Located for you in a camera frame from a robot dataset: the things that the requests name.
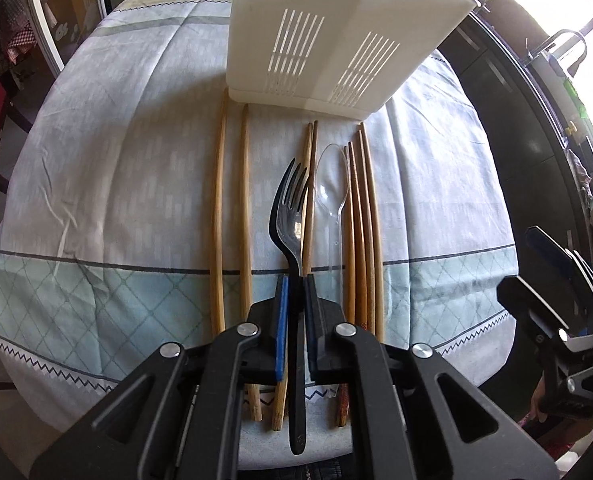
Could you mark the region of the light wooden chopstick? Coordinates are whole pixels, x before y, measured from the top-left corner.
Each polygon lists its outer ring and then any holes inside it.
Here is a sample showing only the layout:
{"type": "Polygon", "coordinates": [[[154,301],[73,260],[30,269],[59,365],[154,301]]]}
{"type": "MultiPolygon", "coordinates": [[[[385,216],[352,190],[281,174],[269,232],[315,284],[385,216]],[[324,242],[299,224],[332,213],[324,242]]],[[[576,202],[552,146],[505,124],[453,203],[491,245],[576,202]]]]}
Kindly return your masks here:
{"type": "Polygon", "coordinates": [[[240,129],[240,190],[239,202],[241,211],[240,234],[240,310],[243,321],[248,319],[253,302],[251,234],[250,234],[250,161],[249,161],[249,105],[242,108],[240,129]]]}
{"type": "Polygon", "coordinates": [[[223,285],[223,175],[228,117],[228,90],[220,102],[215,162],[213,167],[213,205],[210,237],[210,304],[212,335],[225,330],[225,300],[223,285]]]}

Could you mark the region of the black plastic fork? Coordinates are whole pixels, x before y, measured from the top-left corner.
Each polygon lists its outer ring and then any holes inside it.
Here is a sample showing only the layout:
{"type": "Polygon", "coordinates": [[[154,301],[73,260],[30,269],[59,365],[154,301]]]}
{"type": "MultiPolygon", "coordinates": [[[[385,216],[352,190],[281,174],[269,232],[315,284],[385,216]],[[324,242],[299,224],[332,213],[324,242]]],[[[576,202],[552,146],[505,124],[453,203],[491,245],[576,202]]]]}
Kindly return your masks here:
{"type": "Polygon", "coordinates": [[[294,455],[301,455],[306,445],[305,286],[300,236],[307,183],[307,168],[292,159],[277,188],[269,218],[270,238],[288,263],[287,405],[294,455]]]}

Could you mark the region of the dark kitchen counter cabinet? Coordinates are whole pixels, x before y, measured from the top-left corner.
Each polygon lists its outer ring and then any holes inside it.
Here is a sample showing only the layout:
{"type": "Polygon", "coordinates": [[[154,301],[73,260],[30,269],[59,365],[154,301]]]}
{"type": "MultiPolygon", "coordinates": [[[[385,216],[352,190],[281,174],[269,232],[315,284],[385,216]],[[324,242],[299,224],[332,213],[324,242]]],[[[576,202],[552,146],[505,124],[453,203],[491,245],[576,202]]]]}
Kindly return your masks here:
{"type": "Polygon", "coordinates": [[[477,14],[469,13],[440,44],[487,133],[513,226],[520,274],[532,285],[560,281],[528,248],[539,226],[563,247],[592,257],[585,196],[554,107],[530,72],[477,14]]]}

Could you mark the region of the kitchen sink faucet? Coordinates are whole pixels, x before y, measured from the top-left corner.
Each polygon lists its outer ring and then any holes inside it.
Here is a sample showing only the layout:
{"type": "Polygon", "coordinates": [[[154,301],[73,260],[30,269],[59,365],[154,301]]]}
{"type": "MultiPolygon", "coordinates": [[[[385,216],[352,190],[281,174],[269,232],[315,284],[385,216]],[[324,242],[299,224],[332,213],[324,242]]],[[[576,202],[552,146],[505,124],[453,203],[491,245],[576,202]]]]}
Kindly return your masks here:
{"type": "Polygon", "coordinates": [[[537,47],[527,50],[522,64],[524,66],[531,65],[542,53],[548,53],[551,58],[558,61],[577,44],[581,44],[583,50],[579,57],[566,68],[567,74],[574,77],[589,53],[585,35],[579,30],[560,29],[554,35],[547,37],[537,47]]]}

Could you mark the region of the dark wooden chopstick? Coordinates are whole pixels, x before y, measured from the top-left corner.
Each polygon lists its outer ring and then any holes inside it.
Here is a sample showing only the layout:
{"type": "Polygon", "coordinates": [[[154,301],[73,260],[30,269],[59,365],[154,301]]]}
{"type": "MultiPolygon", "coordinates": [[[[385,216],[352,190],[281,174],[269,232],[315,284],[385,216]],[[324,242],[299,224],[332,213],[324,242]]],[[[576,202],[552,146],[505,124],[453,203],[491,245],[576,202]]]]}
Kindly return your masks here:
{"type": "Polygon", "coordinates": [[[355,322],[364,330],[368,328],[367,274],[365,237],[363,231],[362,201],[359,196],[359,177],[354,143],[349,143],[351,192],[353,204],[353,236],[355,246],[355,322]]]}
{"type": "Polygon", "coordinates": [[[367,326],[371,333],[376,333],[376,275],[374,256],[373,219],[371,219],[369,188],[367,182],[366,142],[363,124],[357,129],[356,141],[357,177],[359,178],[359,200],[361,201],[362,226],[366,260],[367,285],[367,326]]]}
{"type": "MultiPolygon", "coordinates": [[[[351,191],[351,177],[347,177],[347,200],[343,208],[343,257],[344,257],[344,315],[349,323],[355,322],[355,248],[354,248],[354,218],[353,198],[351,191]]],[[[336,422],[338,427],[344,427],[349,419],[350,403],[347,385],[339,385],[337,394],[336,422]]]]}

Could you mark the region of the dark wooden chopstick outermost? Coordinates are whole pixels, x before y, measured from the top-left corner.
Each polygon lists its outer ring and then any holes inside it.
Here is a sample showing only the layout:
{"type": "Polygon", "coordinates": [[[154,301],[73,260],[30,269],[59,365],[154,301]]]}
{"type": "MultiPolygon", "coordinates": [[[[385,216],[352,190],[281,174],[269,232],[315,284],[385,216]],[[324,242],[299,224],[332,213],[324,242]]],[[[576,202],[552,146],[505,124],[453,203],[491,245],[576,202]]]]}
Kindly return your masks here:
{"type": "Polygon", "coordinates": [[[383,285],[383,266],[379,210],[376,196],[376,185],[371,162],[370,147],[365,128],[366,142],[366,162],[367,162],[367,182],[369,188],[371,219],[373,219],[374,232],[374,256],[375,256],[375,275],[376,275],[376,316],[377,326],[374,334],[380,342],[385,341],[385,285],[383,285]]]}

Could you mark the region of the brown wooden chopstick centre left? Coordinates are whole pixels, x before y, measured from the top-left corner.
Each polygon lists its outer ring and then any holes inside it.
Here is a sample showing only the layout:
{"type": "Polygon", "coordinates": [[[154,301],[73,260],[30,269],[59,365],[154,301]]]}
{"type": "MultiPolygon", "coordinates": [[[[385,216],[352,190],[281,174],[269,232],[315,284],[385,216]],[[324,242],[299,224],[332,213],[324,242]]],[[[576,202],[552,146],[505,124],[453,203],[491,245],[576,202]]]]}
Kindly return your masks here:
{"type": "Polygon", "coordinates": [[[281,294],[286,299],[283,378],[277,384],[272,430],[280,430],[287,420],[290,439],[299,451],[303,450],[306,438],[304,309],[311,255],[313,220],[309,214],[317,128],[316,122],[307,125],[305,159],[290,162],[272,202],[269,219],[270,238],[288,263],[288,285],[281,294]]]}

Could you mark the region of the brown wooden chopstick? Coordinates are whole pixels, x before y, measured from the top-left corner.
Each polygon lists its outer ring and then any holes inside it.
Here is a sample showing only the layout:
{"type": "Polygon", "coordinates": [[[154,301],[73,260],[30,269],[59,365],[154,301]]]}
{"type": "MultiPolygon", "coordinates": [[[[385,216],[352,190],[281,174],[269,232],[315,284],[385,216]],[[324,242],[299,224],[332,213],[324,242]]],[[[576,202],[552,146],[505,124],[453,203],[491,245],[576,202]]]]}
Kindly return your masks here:
{"type": "Polygon", "coordinates": [[[303,275],[312,272],[312,254],[313,254],[313,229],[314,229],[314,180],[316,170],[316,154],[318,140],[318,121],[314,120],[307,125],[307,138],[304,148],[304,157],[309,170],[309,180],[307,181],[305,202],[303,208],[303,244],[302,261],[303,275]]]}
{"type": "Polygon", "coordinates": [[[281,294],[286,299],[283,378],[277,384],[272,430],[280,430],[287,420],[290,439],[299,451],[303,450],[306,438],[304,309],[311,255],[313,220],[309,214],[317,128],[316,122],[307,125],[305,159],[290,162],[272,202],[269,219],[270,238],[288,263],[288,285],[281,294]]]}

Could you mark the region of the brown wooden chopstick centre right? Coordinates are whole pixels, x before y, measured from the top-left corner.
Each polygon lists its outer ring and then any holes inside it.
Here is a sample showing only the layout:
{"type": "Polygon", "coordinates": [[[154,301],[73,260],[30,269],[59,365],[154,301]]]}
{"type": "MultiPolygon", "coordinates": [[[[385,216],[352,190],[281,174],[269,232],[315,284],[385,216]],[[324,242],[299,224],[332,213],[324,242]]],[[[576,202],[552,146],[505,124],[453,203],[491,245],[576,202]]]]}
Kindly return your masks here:
{"type": "Polygon", "coordinates": [[[314,180],[316,170],[316,154],[318,140],[318,121],[314,120],[307,125],[307,138],[304,148],[304,157],[309,170],[309,180],[307,181],[305,202],[303,208],[303,244],[302,261],[303,275],[312,272],[312,254],[313,254],[313,229],[314,229],[314,180]]]}

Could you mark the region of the grey patterned tablecloth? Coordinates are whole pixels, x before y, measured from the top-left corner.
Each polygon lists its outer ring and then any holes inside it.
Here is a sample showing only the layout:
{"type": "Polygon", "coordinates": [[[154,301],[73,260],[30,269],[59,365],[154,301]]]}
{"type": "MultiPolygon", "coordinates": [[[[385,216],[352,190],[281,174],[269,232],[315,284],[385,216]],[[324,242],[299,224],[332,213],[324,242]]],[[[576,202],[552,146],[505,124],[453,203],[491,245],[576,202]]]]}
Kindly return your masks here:
{"type": "MultiPolygon", "coordinates": [[[[52,85],[0,224],[0,358],[32,411],[67,430],[165,341],[212,338],[211,215],[224,153],[228,324],[241,318],[240,119],[250,128],[253,293],[286,263],[268,235],[311,115],[224,103],[231,0],[125,0],[52,85]]],[[[515,320],[518,270],[492,151],[446,57],[431,53],[364,124],[379,209],[385,340],[425,342],[481,385],[515,320]]]]}

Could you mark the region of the clear plastic spoon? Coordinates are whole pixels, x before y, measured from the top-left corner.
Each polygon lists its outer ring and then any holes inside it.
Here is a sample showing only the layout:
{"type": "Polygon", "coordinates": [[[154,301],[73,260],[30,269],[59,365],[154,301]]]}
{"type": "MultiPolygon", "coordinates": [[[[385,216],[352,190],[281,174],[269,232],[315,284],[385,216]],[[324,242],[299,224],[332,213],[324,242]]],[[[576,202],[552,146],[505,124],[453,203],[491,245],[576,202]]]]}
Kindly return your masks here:
{"type": "Polygon", "coordinates": [[[325,235],[326,266],[330,272],[342,274],[342,217],[349,195],[349,168],[341,145],[325,147],[315,172],[315,198],[319,231],[325,235]]]}

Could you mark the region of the white slotted utensil holder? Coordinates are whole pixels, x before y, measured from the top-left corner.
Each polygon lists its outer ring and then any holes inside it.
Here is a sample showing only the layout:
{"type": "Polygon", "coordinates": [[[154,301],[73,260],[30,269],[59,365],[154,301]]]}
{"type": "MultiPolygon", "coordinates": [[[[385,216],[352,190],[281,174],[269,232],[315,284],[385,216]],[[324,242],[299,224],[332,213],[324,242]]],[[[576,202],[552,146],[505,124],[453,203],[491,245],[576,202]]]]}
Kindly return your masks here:
{"type": "Polygon", "coordinates": [[[232,0],[231,99],[364,120],[478,0],[232,0]]]}

